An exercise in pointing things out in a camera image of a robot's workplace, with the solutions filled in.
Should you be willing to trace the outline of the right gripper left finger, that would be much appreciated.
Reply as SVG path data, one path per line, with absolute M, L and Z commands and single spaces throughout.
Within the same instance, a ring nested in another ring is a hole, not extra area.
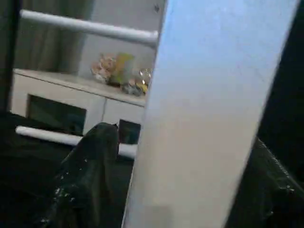
M 108 123 L 97 124 L 80 140 L 60 164 L 43 228 L 100 226 L 108 198 L 106 156 L 117 153 L 117 143 L 117 128 Z

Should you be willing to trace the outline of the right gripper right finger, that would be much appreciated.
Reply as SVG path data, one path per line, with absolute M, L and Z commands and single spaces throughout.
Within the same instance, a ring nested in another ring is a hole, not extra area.
M 304 184 L 260 140 L 252 146 L 227 228 L 302 228 Z

